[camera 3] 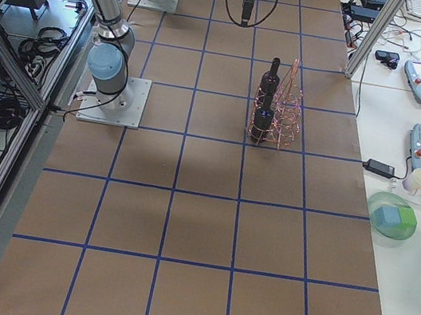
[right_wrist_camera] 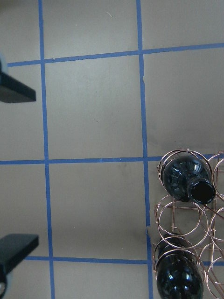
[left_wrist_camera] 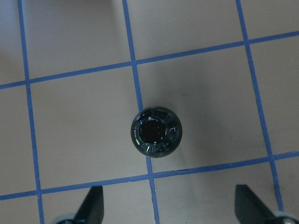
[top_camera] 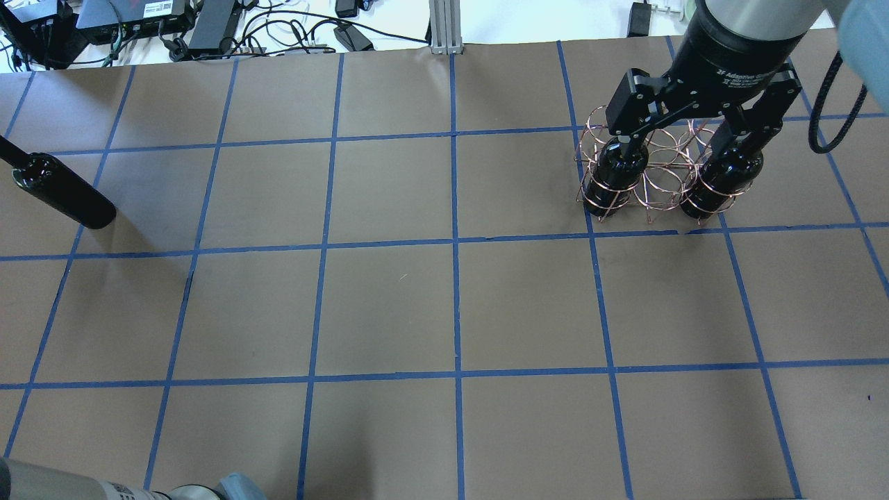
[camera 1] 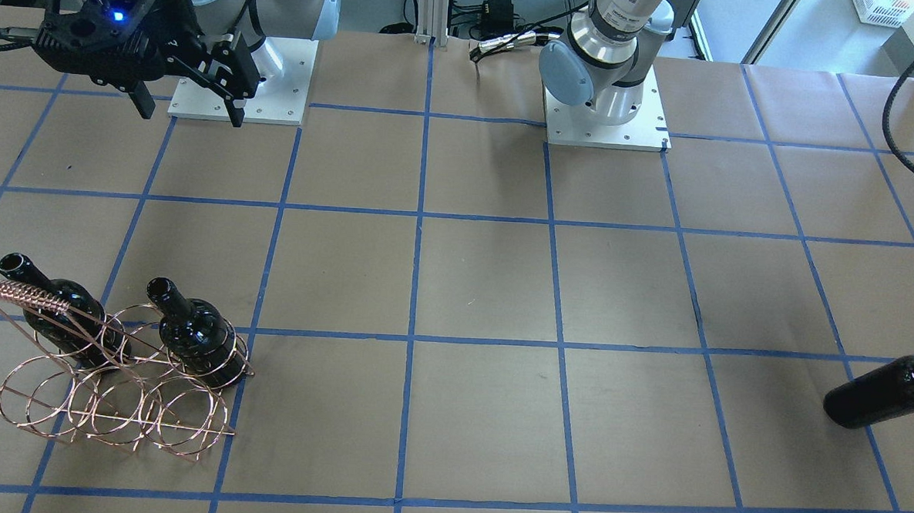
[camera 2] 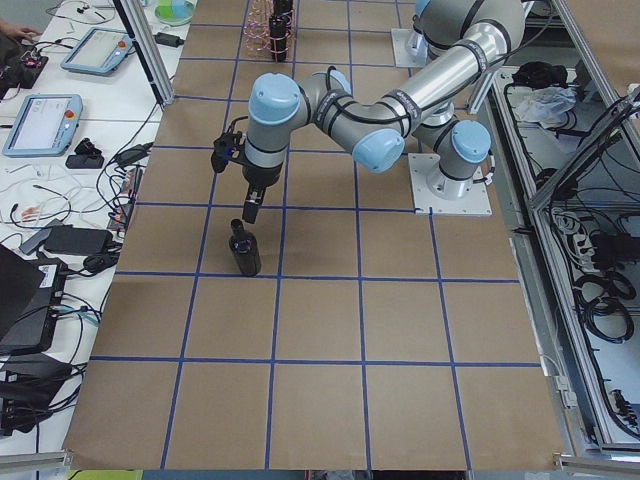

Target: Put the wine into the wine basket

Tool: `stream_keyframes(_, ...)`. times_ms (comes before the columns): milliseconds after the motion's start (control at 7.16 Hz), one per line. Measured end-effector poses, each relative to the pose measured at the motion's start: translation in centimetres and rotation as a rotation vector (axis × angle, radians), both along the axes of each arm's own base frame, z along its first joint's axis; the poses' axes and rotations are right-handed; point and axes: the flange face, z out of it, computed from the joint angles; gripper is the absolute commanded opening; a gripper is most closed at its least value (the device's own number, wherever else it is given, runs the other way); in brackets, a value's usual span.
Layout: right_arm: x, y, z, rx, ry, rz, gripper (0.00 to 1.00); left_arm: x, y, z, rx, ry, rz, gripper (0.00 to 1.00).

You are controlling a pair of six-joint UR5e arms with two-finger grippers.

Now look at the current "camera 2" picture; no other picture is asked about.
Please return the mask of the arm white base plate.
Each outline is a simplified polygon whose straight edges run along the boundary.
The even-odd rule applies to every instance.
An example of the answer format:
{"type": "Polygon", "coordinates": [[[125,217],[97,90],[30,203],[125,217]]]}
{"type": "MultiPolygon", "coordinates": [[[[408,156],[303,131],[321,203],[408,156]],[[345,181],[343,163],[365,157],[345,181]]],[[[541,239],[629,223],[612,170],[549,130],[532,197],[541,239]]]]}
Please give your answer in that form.
{"type": "Polygon", "coordinates": [[[440,170],[437,154],[408,156],[411,188],[416,215],[488,217],[492,209],[486,185],[477,167],[471,179],[453,180],[440,170]]]}
{"type": "Polygon", "coordinates": [[[391,38],[397,68],[422,68],[435,59],[434,52],[420,30],[392,29],[391,38]]]}

